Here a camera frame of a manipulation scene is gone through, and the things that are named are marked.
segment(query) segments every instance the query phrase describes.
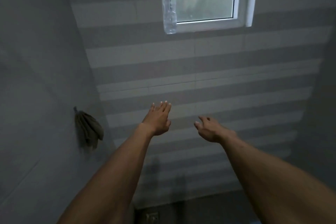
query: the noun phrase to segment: bare skin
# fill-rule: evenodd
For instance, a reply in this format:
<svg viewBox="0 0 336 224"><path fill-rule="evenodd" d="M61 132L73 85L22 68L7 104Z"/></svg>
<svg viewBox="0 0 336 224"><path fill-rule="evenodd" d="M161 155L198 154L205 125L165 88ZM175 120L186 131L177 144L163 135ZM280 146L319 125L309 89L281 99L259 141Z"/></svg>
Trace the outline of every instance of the bare skin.
<svg viewBox="0 0 336 224"><path fill-rule="evenodd" d="M58 224L123 223L153 136L170 127L171 104L154 104L134 133L73 199ZM199 135L219 143L263 224L336 223L336 194L317 179L257 150L215 119L199 117Z"/></svg>
<svg viewBox="0 0 336 224"><path fill-rule="evenodd" d="M245 143L217 120L199 118L199 135L223 147L263 224L336 223L336 194L326 185Z"/></svg>

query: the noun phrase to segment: clear plastic bottle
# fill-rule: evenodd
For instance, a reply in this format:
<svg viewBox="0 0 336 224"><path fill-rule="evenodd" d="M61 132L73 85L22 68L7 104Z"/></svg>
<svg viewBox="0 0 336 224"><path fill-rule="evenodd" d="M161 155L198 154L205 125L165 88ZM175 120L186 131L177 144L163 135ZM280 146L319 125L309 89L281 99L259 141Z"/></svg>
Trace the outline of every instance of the clear plastic bottle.
<svg viewBox="0 0 336 224"><path fill-rule="evenodd" d="M163 26L166 34L175 34L177 28L176 0L162 0Z"/></svg>

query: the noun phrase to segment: window frame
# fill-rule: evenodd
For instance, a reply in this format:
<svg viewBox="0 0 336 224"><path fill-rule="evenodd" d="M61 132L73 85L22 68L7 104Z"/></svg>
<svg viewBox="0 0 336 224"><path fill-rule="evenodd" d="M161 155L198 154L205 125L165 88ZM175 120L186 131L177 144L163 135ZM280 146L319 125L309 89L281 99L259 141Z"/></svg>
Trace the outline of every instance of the window frame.
<svg viewBox="0 0 336 224"><path fill-rule="evenodd" d="M177 33L251 27L255 0L233 0L233 18L178 22Z"/></svg>

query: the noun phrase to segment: hand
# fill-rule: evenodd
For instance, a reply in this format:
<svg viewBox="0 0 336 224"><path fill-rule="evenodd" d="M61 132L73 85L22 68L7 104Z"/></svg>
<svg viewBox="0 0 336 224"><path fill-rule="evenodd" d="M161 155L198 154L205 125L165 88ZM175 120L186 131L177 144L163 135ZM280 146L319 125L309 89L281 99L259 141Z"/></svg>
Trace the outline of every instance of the hand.
<svg viewBox="0 0 336 224"><path fill-rule="evenodd" d="M150 107L146 117L142 121L153 132L154 136L162 135L169 130L171 121L168 120L168 114L170 112L171 103L161 102L160 106L155 107L153 103Z"/></svg>
<svg viewBox="0 0 336 224"><path fill-rule="evenodd" d="M209 142L220 143L223 139L237 137L235 131L223 127L214 118L199 116L199 119L202 124L196 121L194 125L198 130L198 134Z"/></svg>

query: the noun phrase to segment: person's right hand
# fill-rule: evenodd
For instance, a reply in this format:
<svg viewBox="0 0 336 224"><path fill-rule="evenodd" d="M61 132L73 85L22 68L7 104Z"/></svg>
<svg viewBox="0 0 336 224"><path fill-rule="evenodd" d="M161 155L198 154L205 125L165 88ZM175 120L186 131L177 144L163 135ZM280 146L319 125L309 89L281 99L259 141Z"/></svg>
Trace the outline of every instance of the person's right hand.
<svg viewBox="0 0 336 224"><path fill-rule="evenodd" d="M198 130L198 134L209 142L220 143L222 139L237 136L235 131L224 128L214 118L199 116L199 119L202 121L202 124L196 121L194 125Z"/></svg>

